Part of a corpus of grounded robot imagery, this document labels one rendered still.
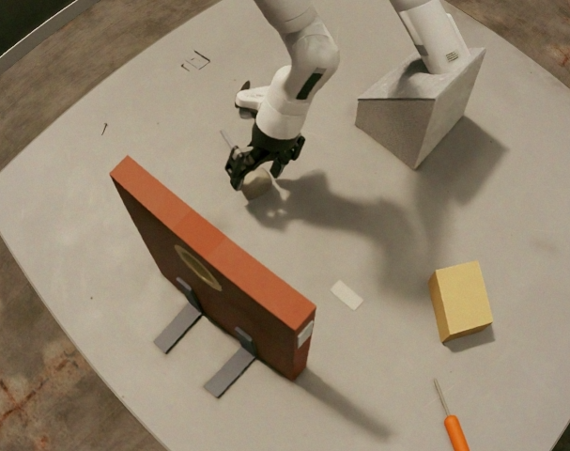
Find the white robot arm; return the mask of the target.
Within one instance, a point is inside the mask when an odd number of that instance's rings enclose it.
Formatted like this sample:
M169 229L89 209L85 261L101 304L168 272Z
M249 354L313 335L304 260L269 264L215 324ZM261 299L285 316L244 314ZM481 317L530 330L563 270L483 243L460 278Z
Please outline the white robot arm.
M389 1L430 73L448 73L468 62L467 45L440 0ZM256 124L268 136L292 139L315 94L337 71L340 52L312 0L254 2L279 33L292 64L280 68L270 86L240 91L235 103L259 110Z

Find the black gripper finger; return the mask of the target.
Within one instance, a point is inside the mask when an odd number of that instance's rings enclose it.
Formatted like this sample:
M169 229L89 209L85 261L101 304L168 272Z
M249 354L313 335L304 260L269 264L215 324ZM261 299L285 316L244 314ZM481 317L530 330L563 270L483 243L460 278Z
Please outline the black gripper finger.
M225 165L224 170L231 178L230 184L236 192L240 191L245 177L251 171L255 171L263 162L267 161L271 157L270 152L266 151L258 160L251 163L249 156L252 149L253 146L246 148L239 148L239 146L232 147ZM246 168L242 171L241 166L244 164L246 165Z
M305 140L306 139L304 136L300 133L292 149L287 150L286 152L276 152L279 157L273 161L270 168L270 173L275 179L280 177L285 166L289 163L290 160L296 161L299 158Z

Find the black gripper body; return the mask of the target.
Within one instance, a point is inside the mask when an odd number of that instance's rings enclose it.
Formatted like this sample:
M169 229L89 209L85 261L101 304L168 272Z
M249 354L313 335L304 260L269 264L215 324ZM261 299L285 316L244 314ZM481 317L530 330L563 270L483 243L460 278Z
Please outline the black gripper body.
M279 157L276 152L283 152L291 149L295 145L297 138L298 136L292 139L282 140L268 136L259 129L255 119L252 127L252 140L247 147L253 146L250 155L254 161L258 160L266 151L270 150L271 157L264 162L266 163L274 161Z

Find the orange-handled screwdriver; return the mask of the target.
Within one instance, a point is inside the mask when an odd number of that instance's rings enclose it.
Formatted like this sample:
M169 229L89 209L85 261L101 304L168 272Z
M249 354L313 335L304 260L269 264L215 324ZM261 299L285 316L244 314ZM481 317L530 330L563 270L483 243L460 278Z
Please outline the orange-handled screwdriver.
M433 379L441 402L443 404L444 410L446 411L447 417L444 420L444 425L450 437L451 443L453 445L454 451L470 451L467 444L466 438L464 436L463 430L459 424L458 418L455 415L450 415L446 402L444 400L443 394L439 388L439 384L436 378Z

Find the cream door knob with square spindle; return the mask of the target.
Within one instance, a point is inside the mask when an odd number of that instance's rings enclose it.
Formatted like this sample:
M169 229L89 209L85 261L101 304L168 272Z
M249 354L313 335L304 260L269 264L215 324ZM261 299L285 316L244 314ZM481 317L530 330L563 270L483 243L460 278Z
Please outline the cream door knob with square spindle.
M230 139L225 129L220 130L220 134L223 137L225 143L229 146L230 149L232 149L234 143ZM258 167L254 172L251 171L245 177L241 191L246 198L255 199L265 194L271 186L272 179L267 170L263 167Z

